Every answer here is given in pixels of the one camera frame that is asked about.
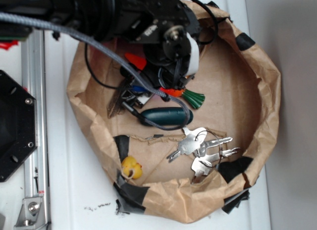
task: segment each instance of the white wall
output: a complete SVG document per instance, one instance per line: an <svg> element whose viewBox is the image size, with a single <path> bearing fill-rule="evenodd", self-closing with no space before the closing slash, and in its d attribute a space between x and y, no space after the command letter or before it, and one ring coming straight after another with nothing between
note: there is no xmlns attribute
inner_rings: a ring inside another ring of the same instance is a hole
<svg viewBox="0 0 317 230"><path fill-rule="evenodd" d="M317 229L317 0L246 0L251 37L282 73L277 146L266 165L273 230Z"/></svg>

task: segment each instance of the black hexagonal plate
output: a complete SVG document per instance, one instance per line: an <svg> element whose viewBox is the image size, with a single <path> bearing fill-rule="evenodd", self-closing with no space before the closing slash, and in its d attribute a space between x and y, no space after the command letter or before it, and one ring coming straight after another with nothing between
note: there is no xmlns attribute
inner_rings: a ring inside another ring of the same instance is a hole
<svg viewBox="0 0 317 230"><path fill-rule="evenodd" d="M35 99L0 70L0 182L35 149Z"/></svg>

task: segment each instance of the key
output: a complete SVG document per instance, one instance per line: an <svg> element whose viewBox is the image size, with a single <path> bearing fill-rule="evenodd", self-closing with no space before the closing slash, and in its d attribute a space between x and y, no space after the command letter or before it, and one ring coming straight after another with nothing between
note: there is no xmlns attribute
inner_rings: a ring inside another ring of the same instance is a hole
<svg viewBox="0 0 317 230"><path fill-rule="evenodd" d="M208 175L212 167L215 166L215 162L218 164L219 160L226 159L229 156L238 153L240 150L241 149L237 147L232 150L225 150L212 155L205 155L204 157L196 157L192 163L192 170L195 172L192 184L199 183L203 176Z"/></svg>
<svg viewBox="0 0 317 230"><path fill-rule="evenodd" d="M218 140L214 139L214 140L210 140L210 141L204 141L200 145L200 148L194 152L194 156L195 157L204 157L206 155L208 148L216 147L219 144L223 144L223 143L227 143L227 142L231 142L231 141L232 141L232 137L224 137L224 138L219 138Z"/></svg>
<svg viewBox="0 0 317 230"><path fill-rule="evenodd" d="M195 150L200 148L200 145L207 135L206 129L203 127L197 128L193 131L190 131L188 128L185 127L183 128L183 131L186 137L178 142L177 150L167 156L168 162L174 161L182 154L192 154Z"/></svg>

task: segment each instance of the black cable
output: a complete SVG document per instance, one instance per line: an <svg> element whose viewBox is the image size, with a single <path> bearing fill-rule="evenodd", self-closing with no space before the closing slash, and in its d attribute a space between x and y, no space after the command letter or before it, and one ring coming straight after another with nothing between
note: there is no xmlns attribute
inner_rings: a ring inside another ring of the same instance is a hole
<svg viewBox="0 0 317 230"><path fill-rule="evenodd" d="M213 20L213 23L214 23L214 36L213 38L208 41L208 42L202 42L202 41L199 41L199 43L201 45L207 45L207 44L210 44L212 42L214 42L214 40L216 39L216 37L218 36L218 30L219 30L219 27L218 27L218 21L217 21L217 18L215 17L215 15L213 14L213 12L201 1L199 0L191 0L192 2L198 4L200 7L202 7L212 18Z"/></svg>
<svg viewBox="0 0 317 230"><path fill-rule="evenodd" d="M106 88L109 88L109 89L114 89L114 90L127 90L127 88L125 87L114 87L114 86L110 86L110 85L106 85L104 83L102 83L95 75L95 73L93 72L90 64L89 64L89 60L88 60L88 44L85 43L85 62L86 62L86 66L91 74L91 76L93 77L93 79L98 83L100 84L101 86L104 86Z"/></svg>
<svg viewBox="0 0 317 230"><path fill-rule="evenodd" d="M179 73L180 73L180 70L181 70L181 67L182 67L182 61L183 61L183 58L180 58L176 62L176 67L175 67L175 70L174 70L174 77L173 77L173 82L172 82L172 88L174 88L176 86L176 84L177 84Z"/></svg>

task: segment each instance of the cable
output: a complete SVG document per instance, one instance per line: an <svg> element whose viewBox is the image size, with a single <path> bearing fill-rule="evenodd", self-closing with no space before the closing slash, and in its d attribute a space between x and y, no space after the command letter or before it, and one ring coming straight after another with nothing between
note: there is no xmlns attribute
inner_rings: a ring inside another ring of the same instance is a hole
<svg viewBox="0 0 317 230"><path fill-rule="evenodd" d="M109 88L109 89L114 89L114 90L127 90L127 88L124 88L124 87L114 87L114 86L110 86L110 85L106 85L106 84L102 83L102 82L96 77L95 73L93 72L93 70L92 70L92 68L91 68L91 66L90 66L90 64L89 64L88 52L87 52L87 50L88 50L88 44L85 43L85 54L84 54L84 56L85 56L85 62L86 62L86 66L87 66L87 68L88 68L88 71L90 72L90 74L91 74L91 76L93 77L93 79L94 79L98 84L100 84L101 86L104 86L104 87Z"/></svg>
<svg viewBox="0 0 317 230"><path fill-rule="evenodd" d="M210 44L212 42L214 42L214 40L216 39L216 37L218 36L218 30L219 30L219 27L218 27L218 21L217 21L217 18L215 17L215 15L213 14L213 12L204 4L202 3L201 1L199 0L191 0L192 2L195 2L196 4L198 4L200 7L202 7L212 18L213 20L213 23L214 23L214 36L213 38L208 41L208 42L202 42L202 41L199 41L199 43L201 45L207 45L207 44Z"/></svg>
<svg viewBox="0 0 317 230"><path fill-rule="evenodd" d="M0 21L9 22L9 23L17 23L17 24L21 24L21 25L25 25L25 26L40 28L43 30L53 30L56 32L65 33L65 34L68 34L71 37L73 37L79 41L82 41L84 43L87 43L87 44L95 47L96 49L100 50L102 53L104 53L108 57L112 58L113 60L115 60L116 62L121 64L121 66L123 66L146 90L148 90L149 92L151 92L153 94L159 95L163 98L168 98L168 99L176 102L177 104L179 104L182 107L182 109L184 110L184 113L186 115L184 123L180 126L164 127L164 126L158 125L157 123L154 123L148 119L145 119L146 123L148 123L151 126L157 127L159 129L165 130L165 131L177 130L177 129L183 128L187 124L187 122L190 118L190 113L189 113L188 107L183 102L181 102L179 99L177 99L175 97L170 97L169 95L165 94L163 91L160 91L160 90L153 88L140 76L140 74L138 72L136 72L133 69L133 67L129 63L127 63L123 58L121 58L120 56L118 56L117 54L112 52L110 49L108 49L107 47L105 47L101 43L97 42L94 38L89 37L81 32L78 32L78 31L72 29L72 28L67 28L64 26L56 25L56 24L42 21L42 20L35 19L35 18L28 18L25 16L9 14L9 13L4 13L4 12L0 12Z"/></svg>

